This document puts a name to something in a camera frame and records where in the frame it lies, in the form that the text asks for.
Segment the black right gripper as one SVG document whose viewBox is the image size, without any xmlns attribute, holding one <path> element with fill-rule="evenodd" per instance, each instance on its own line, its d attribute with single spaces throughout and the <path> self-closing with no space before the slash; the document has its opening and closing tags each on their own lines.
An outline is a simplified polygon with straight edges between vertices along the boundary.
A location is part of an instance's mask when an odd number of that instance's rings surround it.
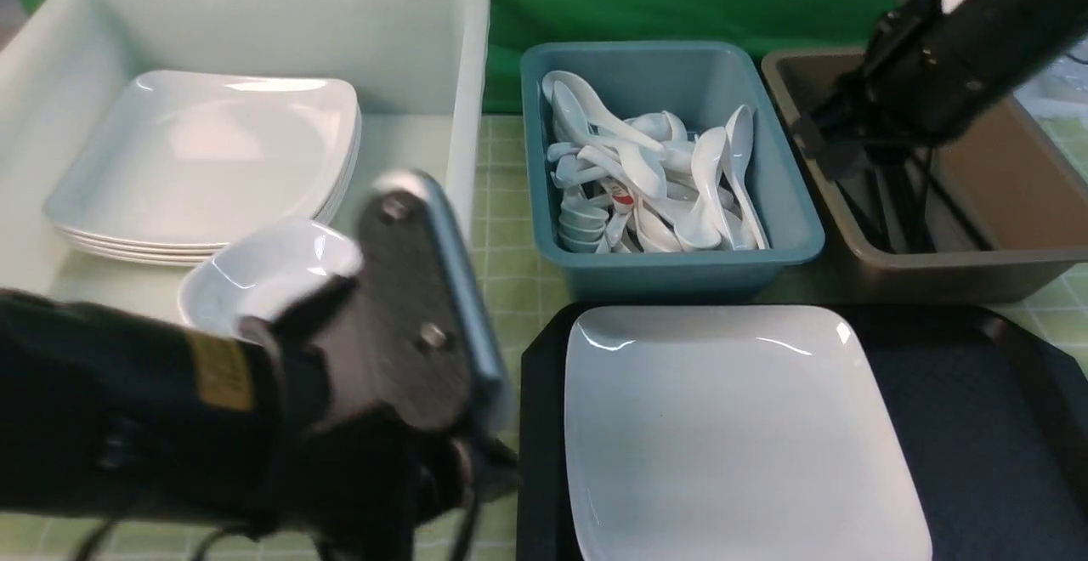
<svg viewBox="0 0 1088 561">
<path fill-rule="evenodd" d="M 1013 88 L 1017 62 L 996 38 L 1018 0 L 957 0 L 949 12 L 942 1 L 908 0 L 879 18 L 858 68 L 791 124 L 827 177 L 855 173 L 875 148 L 903 157 L 948 144 Z"/>
</svg>

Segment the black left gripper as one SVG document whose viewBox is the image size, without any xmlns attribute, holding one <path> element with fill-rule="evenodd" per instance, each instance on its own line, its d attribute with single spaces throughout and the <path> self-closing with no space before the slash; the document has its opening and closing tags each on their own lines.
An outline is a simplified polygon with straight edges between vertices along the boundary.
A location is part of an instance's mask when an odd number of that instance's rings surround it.
<svg viewBox="0 0 1088 561">
<path fill-rule="evenodd" d="M 400 169 L 378 178 L 356 238 L 354 273 L 238 322 L 282 406 L 260 499 L 321 560 L 411 560 L 419 526 L 462 511 L 448 557 L 465 560 L 519 464 L 498 438 L 514 385 L 462 232 L 438 182 Z"/>
</svg>

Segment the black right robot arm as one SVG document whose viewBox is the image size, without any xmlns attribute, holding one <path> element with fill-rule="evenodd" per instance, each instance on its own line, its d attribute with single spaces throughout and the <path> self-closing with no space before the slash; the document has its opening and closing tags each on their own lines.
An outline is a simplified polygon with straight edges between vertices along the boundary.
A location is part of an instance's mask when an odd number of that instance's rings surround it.
<svg viewBox="0 0 1088 561">
<path fill-rule="evenodd" d="M 827 178 L 938 148 L 1085 37 L 1087 0 L 901 0 L 856 68 L 791 124 Z"/>
</svg>

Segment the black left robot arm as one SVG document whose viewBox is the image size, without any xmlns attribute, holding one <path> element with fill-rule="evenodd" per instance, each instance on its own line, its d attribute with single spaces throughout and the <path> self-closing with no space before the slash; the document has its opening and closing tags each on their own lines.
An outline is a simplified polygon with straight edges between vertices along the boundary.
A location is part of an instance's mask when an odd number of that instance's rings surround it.
<svg viewBox="0 0 1088 561">
<path fill-rule="evenodd" d="M 450 202 L 385 173 L 359 212 L 361 267 L 275 320 L 217 337 L 3 289 L 3 511 L 206 524 L 218 539 L 302 531 L 322 560 L 411 560 L 415 529 L 519 486 L 500 442 L 510 376 Z"/>
</svg>

